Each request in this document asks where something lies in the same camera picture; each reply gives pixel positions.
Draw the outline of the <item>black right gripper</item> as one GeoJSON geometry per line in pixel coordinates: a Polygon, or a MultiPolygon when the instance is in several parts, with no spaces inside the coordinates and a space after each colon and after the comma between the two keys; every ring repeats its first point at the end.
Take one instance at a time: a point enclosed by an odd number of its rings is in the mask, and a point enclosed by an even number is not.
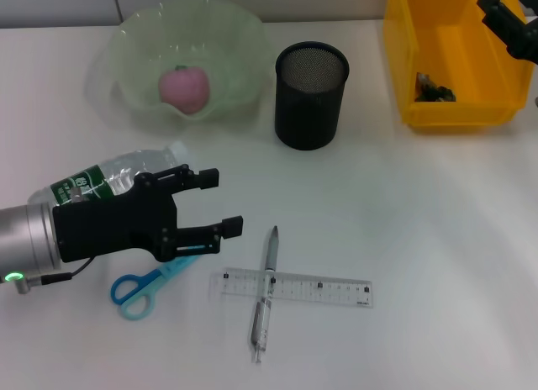
{"type": "MultiPolygon", "coordinates": [[[[538,0],[519,0],[524,6],[536,6],[538,0]]],[[[516,60],[537,64],[537,17],[525,23],[501,0],[477,0],[486,25],[507,47],[516,60]]]]}

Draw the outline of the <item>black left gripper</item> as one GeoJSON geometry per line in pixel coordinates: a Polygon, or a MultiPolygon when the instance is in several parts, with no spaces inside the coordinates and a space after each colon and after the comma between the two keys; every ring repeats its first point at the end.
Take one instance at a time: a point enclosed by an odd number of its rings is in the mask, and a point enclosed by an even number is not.
{"type": "Polygon", "coordinates": [[[135,177],[127,192],[113,198],[52,209],[57,246],[65,263],[128,249],[150,252],[157,261],[218,254],[221,240],[243,233],[243,217],[177,229],[173,194],[219,185],[216,168],[195,172],[188,164],[135,177]]]}

